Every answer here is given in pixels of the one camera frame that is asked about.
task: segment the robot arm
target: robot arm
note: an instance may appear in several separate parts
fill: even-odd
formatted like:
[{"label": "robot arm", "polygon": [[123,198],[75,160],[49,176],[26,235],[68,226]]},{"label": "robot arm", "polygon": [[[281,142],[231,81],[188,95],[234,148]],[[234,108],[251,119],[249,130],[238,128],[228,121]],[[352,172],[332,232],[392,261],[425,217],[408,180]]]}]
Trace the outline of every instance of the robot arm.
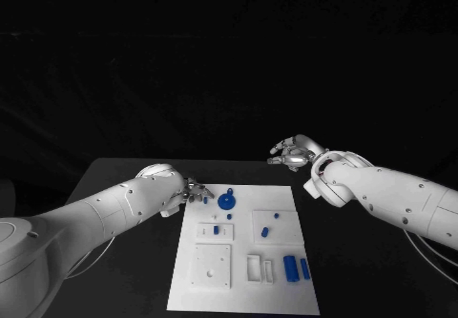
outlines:
[{"label": "robot arm", "polygon": [[0,219],[0,317],[41,317],[84,255],[159,212],[213,194],[167,164],[35,217]]},{"label": "robot arm", "polygon": [[330,151],[298,135],[271,150],[283,156],[267,160],[298,171],[313,163],[304,188],[336,207],[356,199],[369,213],[396,227],[458,250],[458,191],[421,177],[370,162],[352,152]]}]

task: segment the blue object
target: blue object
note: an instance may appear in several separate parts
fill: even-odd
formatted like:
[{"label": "blue object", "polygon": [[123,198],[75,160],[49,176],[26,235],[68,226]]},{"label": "blue object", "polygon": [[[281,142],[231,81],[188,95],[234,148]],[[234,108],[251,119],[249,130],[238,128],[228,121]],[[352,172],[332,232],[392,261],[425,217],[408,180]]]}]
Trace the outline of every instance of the blue object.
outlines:
[{"label": "blue object", "polygon": [[234,197],[234,190],[229,188],[228,193],[222,194],[218,198],[218,206],[224,210],[231,210],[237,205],[237,198]]},{"label": "blue object", "polygon": [[290,283],[298,282],[298,266],[296,265],[296,257],[288,255],[284,257],[284,271]]},{"label": "blue object", "polygon": [[262,236],[262,237],[268,237],[268,234],[270,234],[270,229],[265,227],[265,228],[262,229],[261,236]]},{"label": "blue object", "polygon": [[309,267],[307,267],[306,258],[301,258],[301,266],[303,266],[304,278],[309,280],[310,279],[310,273],[309,273]]}]

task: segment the blue disc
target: blue disc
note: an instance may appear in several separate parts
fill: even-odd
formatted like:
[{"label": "blue disc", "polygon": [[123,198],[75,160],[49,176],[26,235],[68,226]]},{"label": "blue disc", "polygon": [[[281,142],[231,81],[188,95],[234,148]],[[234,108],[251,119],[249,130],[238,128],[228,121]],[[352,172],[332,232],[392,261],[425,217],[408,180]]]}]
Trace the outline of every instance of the blue disc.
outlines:
[{"label": "blue disc", "polygon": [[237,198],[232,194],[232,189],[228,190],[228,193],[222,194],[218,198],[218,205],[224,210],[231,210],[237,205]]}]

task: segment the table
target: table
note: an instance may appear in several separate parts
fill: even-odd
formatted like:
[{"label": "table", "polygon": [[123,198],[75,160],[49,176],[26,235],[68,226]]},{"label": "table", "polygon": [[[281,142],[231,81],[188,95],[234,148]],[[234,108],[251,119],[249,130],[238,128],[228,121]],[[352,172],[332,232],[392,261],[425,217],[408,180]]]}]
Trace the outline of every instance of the table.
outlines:
[{"label": "table", "polygon": [[[156,163],[172,164],[205,184],[291,186],[323,317],[458,317],[457,290],[402,230],[356,201],[337,208],[313,199],[303,188],[309,169],[294,173],[265,162],[101,158],[68,203],[131,179]],[[183,211],[169,218],[157,214],[117,237],[87,273],[64,282],[45,318],[267,317],[166,311]]]}]

